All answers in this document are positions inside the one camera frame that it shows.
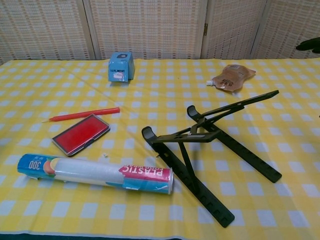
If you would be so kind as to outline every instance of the red stylus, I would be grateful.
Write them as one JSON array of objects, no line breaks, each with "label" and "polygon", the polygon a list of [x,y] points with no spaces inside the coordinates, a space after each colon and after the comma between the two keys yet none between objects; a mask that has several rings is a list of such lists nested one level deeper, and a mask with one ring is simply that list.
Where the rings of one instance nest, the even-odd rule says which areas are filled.
[{"label": "red stylus", "polygon": [[84,111],[84,112],[72,113],[72,114],[61,115],[61,116],[54,116],[49,118],[49,121],[58,122],[58,121],[69,120],[69,119],[85,118],[90,116],[91,114],[104,115],[104,114],[115,114],[115,113],[120,113],[119,107],[99,109],[99,110],[93,110],[93,111]]}]

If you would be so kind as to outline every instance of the black object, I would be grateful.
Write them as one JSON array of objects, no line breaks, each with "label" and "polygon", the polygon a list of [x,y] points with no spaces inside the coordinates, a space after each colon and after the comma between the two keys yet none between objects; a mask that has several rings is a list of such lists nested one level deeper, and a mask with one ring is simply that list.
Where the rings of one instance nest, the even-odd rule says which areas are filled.
[{"label": "black object", "polygon": [[314,54],[320,54],[320,37],[315,37],[301,42],[295,47],[298,51],[312,50]]},{"label": "black object", "polygon": [[[215,126],[213,123],[217,120],[244,109],[245,105],[256,103],[262,100],[272,98],[279,93],[278,90],[268,92],[247,100],[239,101],[227,106],[217,108],[212,111],[200,114],[195,106],[191,105],[187,108],[187,114],[196,121],[196,124],[184,130],[169,135],[156,136],[150,126],[142,129],[142,136],[146,142],[155,150],[164,162],[172,168],[173,172],[193,193],[193,195],[203,204],[203,206],[214,216],[214,218],[226,228],[235,216],[215,197],[215,195],[196,177],[191,165],[187,150],[184,143],[209,143],[214,139],[220,140],[228,148],[234,151],[238,156],[243,158],[247,163],[259,171],[271,182],[275,183],[281,178],[281,173],[268,165],[242,144],[237,142],[227,133]],[[216,115],[209,119],[206,116]],[[208,132],[197,133],[198,128],[203,127]],[[168,142],[178,143],[185,165],[179,158],[164,144]]]}]

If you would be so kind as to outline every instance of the yellow checkered tablecloth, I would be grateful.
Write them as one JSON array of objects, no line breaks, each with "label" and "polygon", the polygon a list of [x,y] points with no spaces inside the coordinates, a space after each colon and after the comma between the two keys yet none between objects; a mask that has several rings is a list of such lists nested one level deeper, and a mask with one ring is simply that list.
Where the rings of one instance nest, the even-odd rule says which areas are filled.
[{"label": "yellow checkered tablecloth", "polygon": [[[134,80],[108,82],[108,61],[15,60],[0,67],[0,232],[183,239],[320,239],[320,58],[256,60],[135,59]],[[231,94],[206,86],[227,64],[256,70]],[[201,112],[279,90],[224,117],[217,126],[282,173],[275,184],[222,145],[190,143],[200,180],[235,215],[221,227],[175,178],[172,195],[30,179],[25,153],[63,156],[51,138],[79,119],[66,113],[112,108],[111,131],[76,155],[91,161],[166,167],[141,135],[194,124]],[[176,154],[178,144],[167,144]]]}]

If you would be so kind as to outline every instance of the woven panel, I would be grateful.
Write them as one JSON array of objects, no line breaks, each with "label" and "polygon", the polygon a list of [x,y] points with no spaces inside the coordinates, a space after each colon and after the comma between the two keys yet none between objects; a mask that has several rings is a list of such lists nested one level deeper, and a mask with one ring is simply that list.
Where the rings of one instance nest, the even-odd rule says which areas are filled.
[{"label": "woven panel", "polygon": [[144,59],[200,57],[198,32],[199,26],[203,31],[206,0],[91,0],[90,4],[102,59],[117,51],[131,51]]},{"label": "woven panel", "polygon": [[213,0],[207,13],[208,35],[201,57],[247,58],[265,3],[266,0]]},{"label": "woven panel", "polygon": [[0,64],[90,59],[77,0],[0,0]]},{"label": "woven panel", "polygon": [[319,0],[273,0],[254,58],[318,58],[298,51],[302,41],[320,37]]}]

